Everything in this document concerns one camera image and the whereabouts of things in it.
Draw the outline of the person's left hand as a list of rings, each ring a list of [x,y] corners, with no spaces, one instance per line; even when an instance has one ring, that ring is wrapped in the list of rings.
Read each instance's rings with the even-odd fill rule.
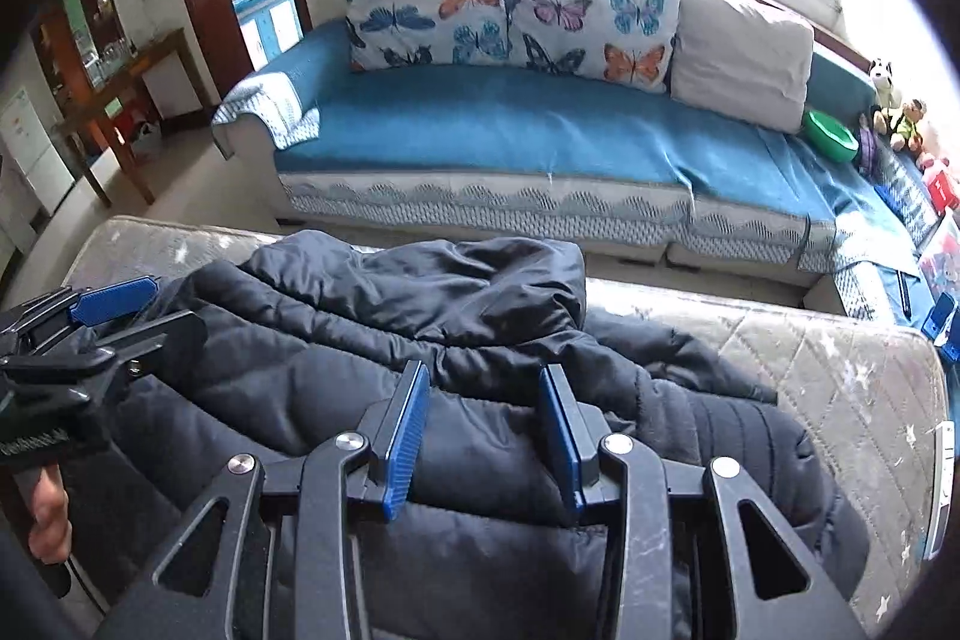
[[[63,564],[71,553],[71,523],[68,520],[68,494],[57,464],[44,466],[37,473],[29,498],[32,523],[29,550],[43,564]]]

